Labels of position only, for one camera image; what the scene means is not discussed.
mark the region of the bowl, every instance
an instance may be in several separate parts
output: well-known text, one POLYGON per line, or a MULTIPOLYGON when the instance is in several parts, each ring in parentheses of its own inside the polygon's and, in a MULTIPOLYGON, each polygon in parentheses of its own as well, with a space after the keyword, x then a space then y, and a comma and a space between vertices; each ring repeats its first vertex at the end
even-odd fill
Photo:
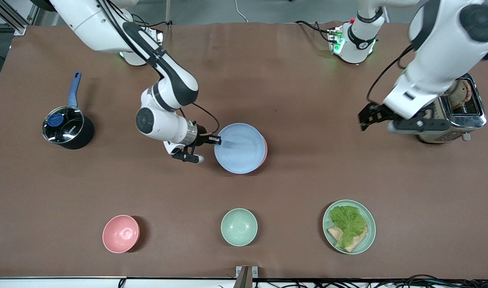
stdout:
POLYGON ((249 173, 262 165, 267 154, 264 137, 253 126, 234 123, 224 127, 218 136, 221 145, 214 146, 219 164, 235 174, 249 173))
POLYGON ((119 215, 105 225, 102 241, 112 253, 127 252, 139 239, 139 225, 129 215, 119 215))
POLYGON ((326 212, 324 213, 324 217, 322 218, 322 229, 324 231, 324 235, 326 236, 326 239, 331 244, 331 246, 333 246, 333 248, 335 248, 336 250, 344 254, 354 255, 354 254, 363 253, 368 248, 370 248, 370 246, 374 242, 374 239, 376 238, 376 222, 374 221, 374 217, 372 217, 372 214, 370 213, 370 211, 368 211, 368 209, 365 206, 353 200, 340 200, 331 204, 326 210, 326 212), (358 244, 358 246, 356 246, 356 248, 352 250, 352 252, 350 253, 347 252, 344 248, 337 248, 336 247, 337 241, 328 232, 328 229, 335 225, 333 221, 331 221, 330 211, 337 206, 356 207, 358 209, 358 212, 364 217, 365 221, 367 222, 368 233, 365 235, 363 241, 361 241, 361 243, 358 244))
POLYGON ((236 208, 222 218, 221 234, 233 246, 246 246, 256 237, 258 222, 255 215, 243 208, 236 208))

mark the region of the blue pot handle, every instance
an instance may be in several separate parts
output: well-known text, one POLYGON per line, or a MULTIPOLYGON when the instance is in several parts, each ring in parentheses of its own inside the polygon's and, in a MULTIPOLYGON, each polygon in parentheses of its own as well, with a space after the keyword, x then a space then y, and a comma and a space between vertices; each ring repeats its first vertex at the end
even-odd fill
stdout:
POLYGON ((77 71, 72 79, 72 86, 70 86, 70 93, 68 94, 68 105, 77 107, 77 90, 81 81, 82 73, 77 71))

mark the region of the white cable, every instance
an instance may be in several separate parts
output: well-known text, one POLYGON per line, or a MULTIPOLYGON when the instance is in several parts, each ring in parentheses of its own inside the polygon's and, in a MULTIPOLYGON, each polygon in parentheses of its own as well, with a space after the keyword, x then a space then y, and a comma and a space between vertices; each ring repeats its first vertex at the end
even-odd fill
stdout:
POLYGON ((246 18, 246 16, 244 16, 244 14, 242 14, 240 11, 239 11, 239 6, 237 5, 237 0, 235 0, 235 7, 237 8, 237 13, 240 14, 240 16, 242 16, 242 18, 244 18, 244 20, 246 20, 246 23, 249 23, 248 19, 246 18))

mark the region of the black pot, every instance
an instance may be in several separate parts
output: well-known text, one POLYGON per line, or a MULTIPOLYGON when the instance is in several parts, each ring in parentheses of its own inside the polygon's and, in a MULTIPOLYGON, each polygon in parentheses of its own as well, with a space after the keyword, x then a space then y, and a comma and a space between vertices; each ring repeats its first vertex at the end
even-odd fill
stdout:
POLYGON ((56 108, 43 121, 43 137, 66 149, 86 146, 93 135, 93 122, 75 106, 56 108))

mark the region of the blue plate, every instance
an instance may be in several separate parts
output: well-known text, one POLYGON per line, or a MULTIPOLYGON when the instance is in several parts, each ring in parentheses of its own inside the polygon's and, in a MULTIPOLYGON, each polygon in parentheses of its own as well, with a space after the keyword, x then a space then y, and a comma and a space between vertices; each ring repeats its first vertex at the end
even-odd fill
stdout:
POLYGON ((266 142, 253 126, 230 124, 220 131, 219 136, 221 145, 214 146, 215 158, 226 170, 245 174, 262 164, 266 156, 266 142))

